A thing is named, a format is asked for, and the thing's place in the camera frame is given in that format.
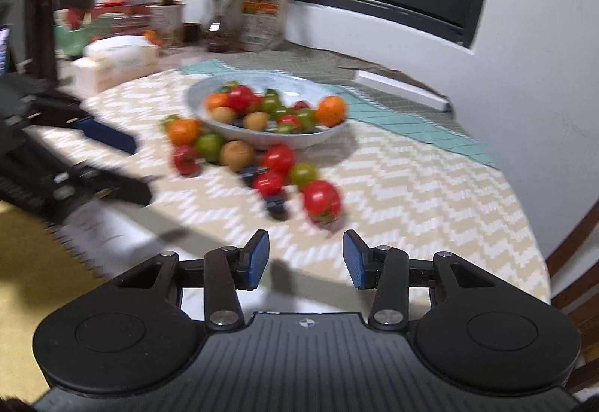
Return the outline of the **large red tomato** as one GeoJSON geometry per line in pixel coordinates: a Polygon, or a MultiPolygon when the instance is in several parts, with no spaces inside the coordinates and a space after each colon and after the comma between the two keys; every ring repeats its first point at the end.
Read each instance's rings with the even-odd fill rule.
{"type": "Polygon", "coordinates": [[[305,185],[302,194],[304,209],[316,225],[329,225],[341,216],[341,195],[333,184],[324,180],[315,180],[305,185]]]}

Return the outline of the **small red tomato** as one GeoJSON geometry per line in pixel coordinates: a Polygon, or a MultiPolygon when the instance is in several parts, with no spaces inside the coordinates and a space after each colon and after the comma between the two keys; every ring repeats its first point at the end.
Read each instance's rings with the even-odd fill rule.
{"type": "Polygon", "coordinates": [[[268,171],[259,174],[253,182],[253,188],[264,198],[279,195],[284,187],[282,176],[276,172],[268,171]]]}

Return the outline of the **green tomato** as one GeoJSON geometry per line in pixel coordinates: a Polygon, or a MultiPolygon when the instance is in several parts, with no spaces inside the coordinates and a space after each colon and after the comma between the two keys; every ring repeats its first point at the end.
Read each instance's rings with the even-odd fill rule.
{"type": "Polygon", "coordinates": [[[195,151],[200,158],[210,164],[220,161],[220,152],[224,146],[224,138],[218,133],[207,133],[198,137],[195,142],[195,151]]]}
{"type": "Polygon", "coordinates": [[[303,191],[305,186],[319,179],[317,169],[309,163],[296,163],[291,167],[288,175],[289,182],[303,191]]]}

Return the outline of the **orange tangerine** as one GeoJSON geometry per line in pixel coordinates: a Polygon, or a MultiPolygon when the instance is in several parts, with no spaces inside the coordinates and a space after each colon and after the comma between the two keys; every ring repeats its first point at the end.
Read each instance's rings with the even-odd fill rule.
{"type": "Polygon", "coordinates": [[[208,111],[213,111],[220,107],[227,106],[228,94],[224,92],[216,92],[209,94],[204,100],[204,106],[208,111]]]}
{"type": "Polygon", "coordinates": [[[316,118],[320,125],[332,128],[342,123],[346,118],[347,107],[339,96],[327,96],[319,101],[316,118]]]}
{"type": "Polygon", "coordinates": [[[173,146],[193,144],[201,132],[201,122],[195,119],[176,119],[167,126],[167,136],[173,146]]]}

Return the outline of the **white tissue pack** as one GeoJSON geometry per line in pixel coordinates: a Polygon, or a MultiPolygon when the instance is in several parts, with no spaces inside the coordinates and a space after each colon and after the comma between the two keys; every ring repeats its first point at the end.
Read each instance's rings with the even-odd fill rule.
{"type": "Polygon", "coordinates": [[[121,83],[159,71],[160,48],[139,35],[120,35],[91,42],[71,63],[74,87],[93,96],[121,83]]]}

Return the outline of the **patterned beige tablecloth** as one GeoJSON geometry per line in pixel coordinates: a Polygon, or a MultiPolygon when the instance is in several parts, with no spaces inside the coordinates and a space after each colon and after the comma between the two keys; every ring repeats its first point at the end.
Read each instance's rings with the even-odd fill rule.
{"type": "Polygon", "coordinates": [[[65,129],[40,137],[74,162],[153,177],[147,207],[89,208],[76,219],[83,245],[56,236],[16,208],[1,213],[1,392],[36,399],[47,388],[31,351],[49,313],[104,278],[170,245],[194,259],[220,244],[241,245],[257,229],[270,235],[270,260],[250,309],[363,309],[342,257],[342,235],[354,229],[373,245],[413,258],[454,252],[538,299],[550,298],[544,257],[528,219],[485,149],[452,118],[354,86],[354,62],[321,51],[274,51],[208,60],[124,83],[86,101],[103,120],[136,134],[134,156],[65,129]],[[241,180],[246,154],[238,143],[192,177],[173,163],[161,122],[190,116],[188,87],[197,80],[248,70],[284,71],[315,80],[345,101],[348,116],[323,143],[299,150],[278,143],[270,161],[286,175],[277,187],[284,217],[241,180]]]}

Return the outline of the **dark blueberry front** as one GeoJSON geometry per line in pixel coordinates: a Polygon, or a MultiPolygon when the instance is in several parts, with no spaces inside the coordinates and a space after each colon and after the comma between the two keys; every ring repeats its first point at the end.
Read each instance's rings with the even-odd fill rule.
{"type": "Polygon", "coordinates": [[[272,195],[265,199],[266,210],[275,220],[287,220],[288,211],[285,206],[285,199],[281,195],[272,195]]]}

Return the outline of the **green ceramic dish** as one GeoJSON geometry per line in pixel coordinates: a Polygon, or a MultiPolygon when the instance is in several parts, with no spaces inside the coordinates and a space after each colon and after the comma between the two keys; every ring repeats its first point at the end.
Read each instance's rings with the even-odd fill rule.
{"type": "Polygon", "coordinates": [[[54,27],[55,50],[68,58],[80,58],[84,48],[94,38],[106,38],[111,34],[112,27],[111,14],[99,16],[75,30],[57,24],[54,27]]]}

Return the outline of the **black thermos bottle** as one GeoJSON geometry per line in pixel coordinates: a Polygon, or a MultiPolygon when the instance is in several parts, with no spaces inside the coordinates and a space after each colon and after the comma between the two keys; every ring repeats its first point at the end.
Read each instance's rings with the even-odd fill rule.
{"type": "Polygon", "coordinates": [[[30,73],[53,89],[59,86],[55,49],[55,10],[57,0],[30,0],[27,14],[30,40],[30,73]]]}

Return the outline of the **white flat box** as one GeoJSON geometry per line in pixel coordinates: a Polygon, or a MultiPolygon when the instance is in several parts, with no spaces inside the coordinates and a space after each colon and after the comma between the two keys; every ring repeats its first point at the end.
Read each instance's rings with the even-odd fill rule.
{"type": "Polygon", "coordinates": [[[381,76],[366,70],[358,70],[354,75],[355,83],[389,95],[404,98],[439,112],[450,112],[452,104],[448,98],[433,92],[431,89],[411,85],[381,76]]]}

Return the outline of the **blue white porcelain bowl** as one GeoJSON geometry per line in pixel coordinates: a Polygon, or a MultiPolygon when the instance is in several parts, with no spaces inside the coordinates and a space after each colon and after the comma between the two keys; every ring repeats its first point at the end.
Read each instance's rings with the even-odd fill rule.
{"type": "Polygon", "coordinates": [[[237,70],[198,80],[188,88],[184,101],[208,128],[227,140],[242,140],[259,150],[277,144],[291,150],[305,150],[326,143],[348,124],[346,101],[347,113],[342,123],[332,128],[318,123],[316,109],[327,96],[339,95],[319,83],[291,74],[237,70]],[[204,100],[209,94],[228,93],[238,85],[245,85],[255,93],[255,103],[245,114],[235,113],[227,106],[213,111],[205,108],[204,100]]]}

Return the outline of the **orange white paper bag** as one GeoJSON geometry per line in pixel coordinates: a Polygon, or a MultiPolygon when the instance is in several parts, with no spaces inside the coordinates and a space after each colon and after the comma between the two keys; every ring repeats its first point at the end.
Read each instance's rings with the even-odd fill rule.
{"type": "Polygon", "coordinates": [[[289,0],[241,0],[241,49],[261,52],[284,40],[289,0]]]}

